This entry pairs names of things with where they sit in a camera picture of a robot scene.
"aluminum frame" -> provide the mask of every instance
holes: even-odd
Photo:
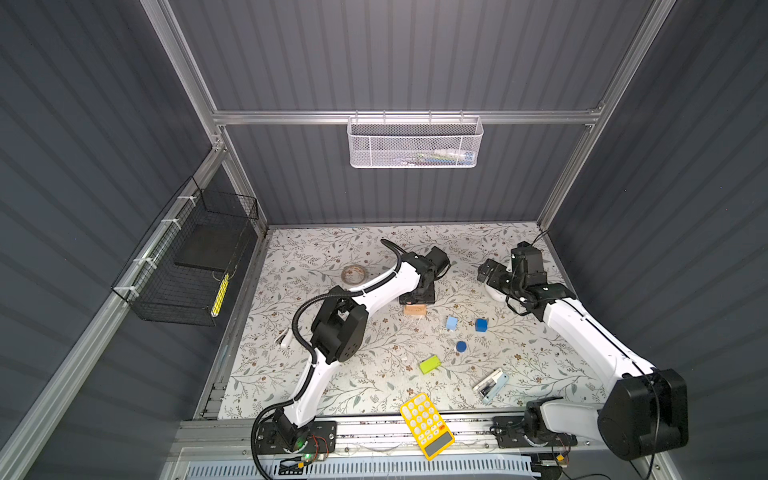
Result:
[[[384,121],[434,121],[461,123],[464,117],[480,117],[483,124],[530,125],[576,124],[594,125],[601,112],[593,110],[552,111],[215,111],[217,125],[346,125],[350,118],[360,123]]]
[[[579,142],[576,144],[576,148],[574,148],[574,151],[571,154],[571,158],[568,159],[565,169],[563,169],[563,172],[560,174],[557,183],[554,185],[554,188],[547,199],[547,203],[544,205],[544,209],[541,211],[541,215],[539,215],[538,224],[542,230],[547,230],[552,224],[554,216],[557,215],[566,195],[568,195],[571,187],[573,187],[576,177],[581,172],[581,168],[587,163],[587,159],[594,150],[594,146],[597,144],[607,123],[616,111],[616,107],[624,96],[624,92],[627,91],[632,78],[637,73],[640,63],[643,61],[643,58],[645,58],[646,53],[648,53],[651,44],[653,44],[656,39],[656,36],[661,30],[661,26],[667,20],[667,16],[669,16],[674,7],[675,1],[676,0],[654,0],[648,9],[648,13],[645,15],[642,25],[637,30],[637,34],[634,36],[634,39],[627,50],[627,54],[622,59],[619,68],[616,70],[616,74],[613,79],[611,79],[611,83],[605,91],[605,96],[601,102],[602,109],[600,118],[594,126],[588,127],[581,135]]]
[[[181,85],[184,87],[184,91],[187,92],[197,117],[203,125],[203,129],[205,129],[208,135],[208,140],[214,146],[223,143],[230,152],[223,165],[224,171],[232,182],[235,193],[254,197],[258,200],[256,192],[245,173],[243,164],[237,156],[232,140],[227,132],[214,122],[213,112],[216,110],[214,98],[205,84],[203,74],[197,66],[187,39],[184,37],[181,26],[170,6],[170,2],[168,0],[141,0],[141,6],[144,8],[152,28],[157,33],[165,53],[174,66],[176,75],[179,77]],[[262,219],[260,226],[263,226],[261,233],[263,233],[266,232],[268,219],[262,210],[261,202],[257,201],[257,203],[259,206],[259,218]]]
[[[237,299],[232,309],[232,316],[227,324],[227,328],[224,330],[216,359],[208,373],[193,419],[200,419],[204,416],[214,384],[224,383],[226,385],[229,381],[232,365],[237,356],[237,347],[240,345],[240,339],[243,338],[245,323],[248,320],[248,312],[250,311],[253,295],[256,292],[259,278],[261,277],[261,269],[264,266],[272,234],[273,232],[270,231],[265,237],[260,237],[256,249],[253,251],[248,264],[248,270],[245,273],[245,280],[240,287],[240,292],[237,294]]]
[[[208,185],[226,157],[225,153],[221,147],[211,149],[195,172],[194,181],[187,182],[163,216],[164,220],[174,219],[179,214],[188,202],[185,197],[194,194],[198,185]],[[168,228],[171,228],[171,222],[161,221],[142,246],[138,258],[148,257]],[[119,285],[130,284],[140,269],[140,264],[133,262]],[[19,480],[26,476],[129,310],[130,307],[115,292],[109,294],[0,451],[0,478]]]
[[[450,412],[443,419],[456,437],[456,443],[441,455],[493,452],[549,453],[547,447],[522,445],[519,449],[499,449],[488,431],[492,417],[520,415],[519,409],[486,412]],[[341,415],[318,417],[321,421],[338,422],[336,451],[332,457],[410,456],[423,455],[402,417],[391,415]],[[201,460],[249,459],[252,419],[218,420],[216,422],[181,422],[176,440],[168,454],[161,480],[181,480],[189,462]],[[595,441],[580,442],[574,451],[605,450]]]

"yellow calculator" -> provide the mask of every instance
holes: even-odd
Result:
[[[432,460],[456,441],[426,393],[419,393],[400,407],[400,415],[427,460]]]

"black cable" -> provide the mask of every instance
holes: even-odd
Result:
[[[519,422],[513,423],[511,425],[491,425],[491,428],[488,429],[488,431],[491,433],[491,435],[496,437],[500,435],[507,435],[510,429],[516,429],[517,427],[522,425],[524,421],[525,421],[525,417],[520,419]]]
[[[605,475],[604,473],[590,473],[588,475],[582,475],[580,477],[569,477],[568,474],[565,473],[565,470],[563,470],[562,472],[563,472],[563,475],[565,475],[565,478],[567,478],[568,480],[581,480],[582,478],[590,478],[590,477],[604,477],[604,478],[607,478],[608,480],[611,480],[611,477],[609,477],[608,475]]]
[[[634,362],[634,360],[631,357],[629,357],[629,355],[627,355],[627,353],[625,351],[620,349],[619,346],[616,345],[616,343],[613,342],[613,340],[608,338],[608,336],[602,330],[600,330],[596,325],[594,325],[587,318],[586,315],[584,315],[582,312],[580,312],[578,308],[576,308],[571,302],[567,301],[566,299],[560,299],[560,300],[563,300],[564,302],[566,302],[573,310],[576,311],[576,313],[581,315],[582,319],[587,320],[587,322],[590,325],[592,325],[592,327],[594,329],[596,329],[612,346],[614,346],[614,348],[616,350],[618,350],[619,352],[621,352],[622,355],[627,357],[629,359],[629,361],[632,362],[632,365],[634,365],[634,368],[636,368],[637,371],[640,372],[640,374],[643,376],[643,378],[645,379],[646,383],[650,387],[651,392],[654,393],[654,401],[656,402],[656,429],[654,431],[654,447],[653,447],[653,451],[654,452],[652,454],[650,454],[650,463],[648,464],[648,473],[645,476],[643,476],[640,473],[640,471],[637,470],[637,467],[634,466],[634,463],[632,463],[632,461],[629,461],[629,464],[632,465],[632,468],[637,473],[637,476],[639,476],[643,480],[648,480],[650,478],[650,474],[653,473],[654,460],[656,459],[656,448],[658,447],[658,441],[659,441],[659,425],[661,424],[661,404],[659,402],[659,394],[656,392],[656,389],[654,388],[654,383],[651,382],[650,377]]]
[[[531,247],[533,247],[533,244],[536,243],[538,241],[538,239],[542,238],[548,231],[549,231],[549,229],[544,230],[539,235],[537,235],[536,238],[534,238],[533,241],[531,242]]]
[[[640,372],[643,375],[643,378],[648,383],[648,386],[650,386],[651,392],[654,393],[654,400],[656,401],[656,430],[654,431],[654,452],[650,454],[650,462],[648,463],[648,473],[645,474],[645,476],[641,475],[640,472],[637,470],[637,467],[634,466],[634,463],[632,461],[629,461],[629,464],[632,465],[632,468],[637,473],[637,476],[642,478],[643,480],[648,480],[650,478],[650,474],[654,471],[654,460],[656,459],[656,448],[658,447],[658,441],[659,441],[659,425],[661,424],[661,403],[659,402],[659,394],[656,392],[656,388],[654,387],[653,382],[651,382],[650,377],[646,375],[645,372],[643,372],[639,366],[633,361],[632,365],[634,365],[634,368],[637,369],[638,372]]]
[[[387,247],[391,251],[395,252],[395,257],[397,257],[397,265],[395,266],[395,272],[399,272],[400,265],[402,265],[401,255],[405,255],[407,252],[400,245],[398,245],[395,242],[392,242],[391,240],[387,240],[386,238],[382,238],[379,241],[382,243],[384,247]]]
[[[440,280],[440,279],[441,279],[441,278],[443,278],[444,276],[448,275],[448,270],[450,270],[450,269],[451,269],[451,264],[449,263],[449,264],[448,264],[448,268],[446,268],[446,269],[445,269],[445,271],[442,273],[442,275],[441,275],[441,276],[436,276],[436,277],[435,277],[435,282],[436,282],[436,281],[438,281],[438,280]]]
[[[293,399],[286,400],[285,402],[275,403],[274,405],[270,405],[266,407],[264,410],[259,412],[259,415],[256,416],[256,419],[253,420],[253,427],[250,429],[250,454],[253,457],[253,463],[256,466],[256,470],[259,471],[262,477],[264,477],[266,480],[272,480],[272,477],[270,477],[270,474],[266,473],[266,470],[264,470],[264,467],[261,465],[261,462],[259,461],[259,456],[256,454],[256,435],[259,432],[259,425],[261,425],[261,422],[263,421],[263,417],[267,412],[270,412],[272,410],[277,410],[280,407],[286,407],[293,403]]]
[[[515,315],[518,315],[518,316],[526,316],[526,315],[528,315],[529,313],[531,313],[531,312],[529,312],[529,311],[527,311],[527,310],[525,310],[523,313],[520,313],[520,312],[518,312],[517,310],[515,310],[515,308],[514,308],[512,305],[510,305],[510,304],[509,304],[509,299],[510,299],[510,296],[509,296],[509,295],[507,295],[507,298],[505,298],[505,299],[504,299],[504,303],[506,303],[506,304],[507,304],[507,307],[508,307],[508,308],[509,308],[509,309],[510,309],[512,312],[514,312],[514,313],[515,313]]]
[[[389,248],[390,250],[391,250],[392,248],[395,248],[395,249],[397,249],[397,250],[398,250],[400,253],[402,253],[403,255],[405,255],[406,253],[408,253],[408,252],[406,252],[406,249],[402,248],[400,245],[398,245],[397,243],[395,243],[395,242],[393,242],[393,241],[391,241],[391,240],[387,240],[386,238],[382,238],[380,241],[381,241],[381,243],[382,243],[382,244],[383,244],[385,247]]]
[[[267,480],[271,480],[271,477],[269,474],[264,470],[263,466],[259,462],[259,456],[256,454],[256,436],[259,430],[259,425],[261,425],[262,422],[266,421],[268,418],[271,418],[274,414],[269,415],[267,417],[264,417],[267,412],[271,412],[273,410],[277,410],[280,407],[286,407],[291,404],[293,404],[295,401],[301,398],[301,396],[304,394],[307,388],[310,386],[310,382],[312,381],[312,376],[315,372],[315,365],[317,365],[317,353],[315,352],[315,349],[312,347],[312,345],[307,342],[304,337],[301,336],[301,332],[299,331],[299,318],[302,316],[302,314],[308,309],[311,305],[314,303],[319,302],[320,300],[327,300],[327,299],[341,299],[341,298],[353,298],[355,296],[361,296],[364,293],[369,293],[385,283],[389,282],[391,279],[395,278],[397,273],[400,271],[400,267],[402,265],[402,256],[401,252],[405,253],[406,251],[397,243],[394,243],[390,240],[387,240],[386,238],[381,239],[381,243],[389,248],[392,252],[394,252],[395,257],[397,258],[397,264],[395,265],[394,271],[392,271],[385,279],[376,282],[374,285],[371,285],[368,288],[365,288],[363,290],[359,290],[356,292],[344,292],[344,293],[324,293],[322,295],[315,296],[306,302],[302,303],[302,305],[296,310],[296,313],[293,314],[293,319],[291,320],[291,331],[293,332],[293,336],[296,337],[296,340],[299,342],[299,344],[304,347],[309,353],[312,358],[312,362],[310,364],[310,369],[307,372],[306,378],[304,379],[304,384],[302,384],[301,389],[299,389],[299,392],[289,400],[286,400],[285,402],[279,402],[275,403],[273,405],[267,406],[264,410],[259,412],[259,415],[253,420],[253,427],[250,431],[250,452],[251,456],[253,456],[253,463],[256,465],[256,469],[259,471],[261,476],[263,476]]]

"green block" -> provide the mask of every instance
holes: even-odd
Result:
[[[432,370],[436,369],[437,367],[441,366],[440,359],[437,358],[437,355],[433,355],[429,357],[428,359],[424,360],[419,364],[419,368],[422,370],[422,373],[425,375],[427,373],[430,373]]]

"yellow object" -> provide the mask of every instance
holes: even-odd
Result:
[[[456,441],[426,393],[419,393],[403,404],[400,415],[427,460],[440,455]]]
[[[430,373],[432,370],[436,369],[441,365],[442,363],[440,363],[440,359],[437,358],[437,355],[433,355],[428,359],[424,360],[423,362],[421,362],[419,364],[419,368],[422,370],[422,373],[426,375],[427,373]]]
[[[221,280],[221,285],[219,286],[219,293],[216,295],[216,302],[214,302],[214,307],[210,309],[210,315],[211,316],[219,316],[219,312],[221,311],[221,304],[224,303],[224,295],[227,293],[227,287],[230,284],[230,274],[226,273],[224,275],[224,279]]]

